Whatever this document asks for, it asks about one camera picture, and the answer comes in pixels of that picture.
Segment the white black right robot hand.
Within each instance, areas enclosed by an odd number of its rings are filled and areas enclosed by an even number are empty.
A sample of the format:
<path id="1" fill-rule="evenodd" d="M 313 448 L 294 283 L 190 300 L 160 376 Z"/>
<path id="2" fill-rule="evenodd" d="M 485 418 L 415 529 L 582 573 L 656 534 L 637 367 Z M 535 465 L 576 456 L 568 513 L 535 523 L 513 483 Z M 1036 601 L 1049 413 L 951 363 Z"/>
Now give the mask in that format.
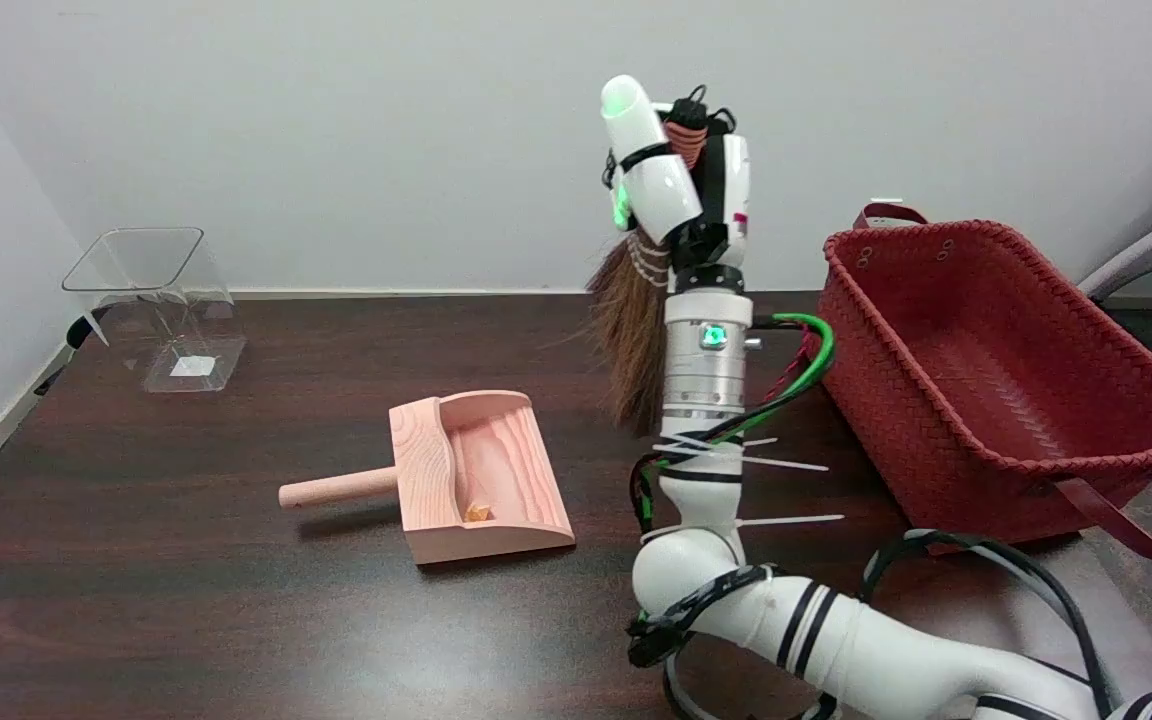
<path id="1" fill-rule="evenodd" d="M 632 76 L 600 92 L 611 146 L 602 184 L 623 240 L 612 258 L 647 286 L 738 279 L 748 250 L 751 158 L 728 108 L 708 108 L 707 86 L 655 103 Z"/>

